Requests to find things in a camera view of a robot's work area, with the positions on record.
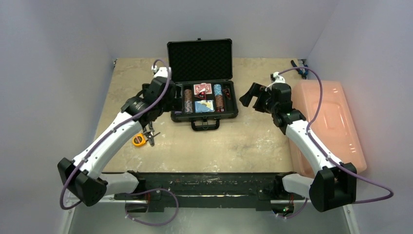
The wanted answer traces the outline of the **brown chip roll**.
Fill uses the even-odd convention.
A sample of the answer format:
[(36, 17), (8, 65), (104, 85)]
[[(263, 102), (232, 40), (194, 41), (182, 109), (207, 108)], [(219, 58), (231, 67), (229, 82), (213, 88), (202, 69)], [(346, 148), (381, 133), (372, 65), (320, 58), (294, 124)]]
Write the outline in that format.
[(184, 101), (192, 101), (193, 94), (191, 89), (184, 90)]

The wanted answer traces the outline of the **mixed colour chip stack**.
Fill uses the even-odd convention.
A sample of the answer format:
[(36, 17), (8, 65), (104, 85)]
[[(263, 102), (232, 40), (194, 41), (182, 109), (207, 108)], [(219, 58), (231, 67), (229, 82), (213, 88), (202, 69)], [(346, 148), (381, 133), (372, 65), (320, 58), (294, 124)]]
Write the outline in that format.
[(184, 110), (186, 114), (192, 114), (193, 113), (193, 104), (191, 100), (186, 100), (184, 103)]

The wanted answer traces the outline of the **red triangular dealer button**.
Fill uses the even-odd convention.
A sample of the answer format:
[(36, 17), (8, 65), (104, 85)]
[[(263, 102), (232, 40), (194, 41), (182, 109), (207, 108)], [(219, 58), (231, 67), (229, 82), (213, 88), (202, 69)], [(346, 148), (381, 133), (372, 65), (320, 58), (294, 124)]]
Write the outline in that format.
[(207, 96), (205, 90), (200, 91), (198, 94), (195, 95), (195, 97), (201, 100), (206, 100)]

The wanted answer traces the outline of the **black poker set case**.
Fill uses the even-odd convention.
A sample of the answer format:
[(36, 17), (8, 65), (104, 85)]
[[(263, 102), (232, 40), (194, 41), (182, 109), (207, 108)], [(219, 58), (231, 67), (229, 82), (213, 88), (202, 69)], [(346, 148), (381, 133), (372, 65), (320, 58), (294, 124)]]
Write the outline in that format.
[(167, 43), (172, 81), (182, 108), (171, 113), (174, 122), (189, 122), (194, 131), (213, 131), (222, 119), (235, 118), (231, 39)]

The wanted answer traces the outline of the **white triangular dealer button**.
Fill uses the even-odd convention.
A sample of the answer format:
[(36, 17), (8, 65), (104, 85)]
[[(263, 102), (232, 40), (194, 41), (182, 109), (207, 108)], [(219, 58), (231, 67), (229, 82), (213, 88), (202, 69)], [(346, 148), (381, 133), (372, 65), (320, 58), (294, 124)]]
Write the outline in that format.
[(229, 89), (223, 89), (222, 92), (226, 96), (227, 99), (231, 99), (231, 93)]

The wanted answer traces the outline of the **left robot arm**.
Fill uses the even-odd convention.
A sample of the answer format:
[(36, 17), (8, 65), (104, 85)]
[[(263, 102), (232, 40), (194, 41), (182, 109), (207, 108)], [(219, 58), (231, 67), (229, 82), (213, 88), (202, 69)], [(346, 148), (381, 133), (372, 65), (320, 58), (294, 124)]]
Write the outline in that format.
[(103, 172), (128, 140), (162, 113), (173, 110), (176, 86), (169, 78), (155, 77), (151, 83), (143, 84), (142, 88), (125, 102), (111, 125), (90, 146), (74, 159), (63, 158), (58, 163), (63, 183), (59, 199), (62, 209), (70, 209), (64, 205), (66, 190), (86, 206), (96, 204), (107, 195), (128, 194), (132, 199), (144, 196), (145, 186), (139, 182), (137, 173)]

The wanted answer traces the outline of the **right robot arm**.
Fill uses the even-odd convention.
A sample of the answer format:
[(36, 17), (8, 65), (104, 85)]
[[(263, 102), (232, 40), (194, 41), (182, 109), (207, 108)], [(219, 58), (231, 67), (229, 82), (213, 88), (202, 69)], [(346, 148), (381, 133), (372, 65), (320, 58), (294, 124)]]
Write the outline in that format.
[(309, 162), (315, 177), (286, 173), (276, 177), (274, 194), (286, 198), (291, 193), (311, 200), (315, 209), (325, 212), (356, 201), (357, 170), (352, 163), (343, 163), (311, 130), (302, 112), (293, 108), (292, 89), (286, 83), (274, 83), (269, 88), (253, 83), (240, 97), (243, 106), (257, 100), (254, 110), (272, 116), (275, 126), (295, 143)]

